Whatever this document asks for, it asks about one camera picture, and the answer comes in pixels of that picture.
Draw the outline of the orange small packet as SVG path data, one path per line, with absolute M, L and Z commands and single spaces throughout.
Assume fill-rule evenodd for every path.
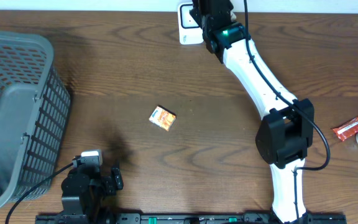
M 158 127 L 169 131 L 176 120 L 176 116 L 168 110 L 157 106 L 149 117 L 149 121 Z

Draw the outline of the red Top chocolate bar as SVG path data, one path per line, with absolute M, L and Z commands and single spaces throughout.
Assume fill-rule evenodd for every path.
M 333 132 L 341 141 L 354 136 L 358 133 L 358 116 L 338 128 L 333 128 Z

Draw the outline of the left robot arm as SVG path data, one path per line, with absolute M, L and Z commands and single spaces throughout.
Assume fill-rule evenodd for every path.
M 101 205 L 108 196 L 122 190 L 119 162 L 110 168 L 111 174 L 101 175 L 99 156 L 76 156 L 73 169 L 61 184 L 63 211 L 54 219 L 55 223 L 116 223 L 116 216 Z

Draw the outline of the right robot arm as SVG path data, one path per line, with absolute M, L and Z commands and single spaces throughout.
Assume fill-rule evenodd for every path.
M 192 2 L 190 15 L 202 30 L 206 48 L 242 83 L 262 120 L 255 143 L 270 166 L 272 213 L 279 223 L 306 223 L 302 171 L 313 142 L 309 100 L 299 101 L 274 76 L 259 55 L 247 24 L 232 18 L 230 1 Z

